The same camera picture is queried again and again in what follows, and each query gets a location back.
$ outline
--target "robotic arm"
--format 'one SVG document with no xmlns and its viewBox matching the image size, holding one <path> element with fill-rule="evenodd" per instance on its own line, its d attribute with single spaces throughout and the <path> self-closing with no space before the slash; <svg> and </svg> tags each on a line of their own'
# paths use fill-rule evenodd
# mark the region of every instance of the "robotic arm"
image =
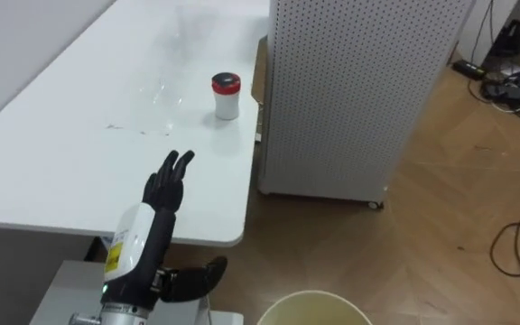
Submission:
<svg viewBox="0 0 520 325">
<path fill-rule="evenodd" d="M 107 254 L 99 317 L 73 314 L 70 325 L 147 325 L 158 299 L 188 302 L 208 295 L 228 260 L 219 256 L 203 267 L 161 268 L 183 197 L 183 177 L 194 152 L 178 159 L 172 151 L 150 175 L 142 202 L 124 213 Z"/>
</svg>

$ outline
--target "robot finger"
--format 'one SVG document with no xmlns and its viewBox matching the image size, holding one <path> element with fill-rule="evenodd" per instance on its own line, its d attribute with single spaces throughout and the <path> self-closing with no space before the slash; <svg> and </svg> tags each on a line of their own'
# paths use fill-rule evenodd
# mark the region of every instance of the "robot finger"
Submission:
<svg viewBox="0 0 520 325">
<path fill-rule="evenodd" d="M 180 154 L 175 150 L 170 151 L 166 159 L 163 161 L 162 167 L 160 167 L 160 170 L 158 171 L 156 187 L 161 187 L 168 181 L 172 175 L 173 165 L 176 163 L 179 155 Z"/>
<path fill-rule="evenodd" d="M 150 177 L 148 178 L 148 181 L 145 183 L 144 197 L 142 198 L 142 202 L 147 202 L 148 200 L 150 200 L 150 197 L 152 196 L 153 189 L 155 186 L 156 177 L 157 177 L 156 173 L 155 172 L 152 173 L 152 175 L 150 175 Z"/>
<path fill-rule="evenodd" d="M 192 150 L 189 150 L 180 158 L 180 160 L 178 160 L 173 169 L 172 182 L 181 181 L 184 178 L 186 167 L 188 166 L 188 163 L 194 159 L 195 155 L 196 154 Z"/>
</svg>

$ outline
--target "perforated metal panel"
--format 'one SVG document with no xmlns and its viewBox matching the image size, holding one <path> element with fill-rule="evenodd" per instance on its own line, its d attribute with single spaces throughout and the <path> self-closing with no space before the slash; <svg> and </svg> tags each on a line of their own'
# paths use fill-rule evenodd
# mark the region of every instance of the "perforated metal panel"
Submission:
<svg viewBox="0 0 520 325">
<path fill-rule="evenodd" d="M 273 0 L 260 190 L 381 201 L 473 0 Z"/>
</svg>

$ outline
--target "floor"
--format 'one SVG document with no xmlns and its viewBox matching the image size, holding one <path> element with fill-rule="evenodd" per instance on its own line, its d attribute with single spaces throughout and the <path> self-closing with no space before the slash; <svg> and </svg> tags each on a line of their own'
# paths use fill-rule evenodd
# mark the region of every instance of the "floor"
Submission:
<svg viewBox="0 0 520 325">
<path fill-rule="evenodd" d="M 243 313 L 246 324 L 286 294 L 322 289 L 375 325 L 520 325 L 520 278 L 488 257 L 493 236 L 520 217 L 520 120 L 477 102 L 466 83 L 443 72 L 384 210 L 266 197 L 254 180 L 239 245 L 173 246 L 166 263 L 228 256 L 212 305 Z M 515 269 L 503 239 L 497 257 Z"/>
</svg>

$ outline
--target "white stand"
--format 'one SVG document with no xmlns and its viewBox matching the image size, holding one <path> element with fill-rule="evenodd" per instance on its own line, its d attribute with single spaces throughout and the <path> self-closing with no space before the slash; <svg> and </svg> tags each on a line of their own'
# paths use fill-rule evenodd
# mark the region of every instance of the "white stand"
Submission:
<svg viewBox="0 0 520 325">
<path fill-rule="evenodd" d="M 101 263 L 64 261 L 30 325 L 66 325 L 74 312 L 98 316 L 103 267 Z M 213 311 L 211 317 L 213 325 L 244 323 L 244 317 L 234 312 Z M 158 302 L 148 324 L 208 325 L 207 301 Z"/>
</svg>

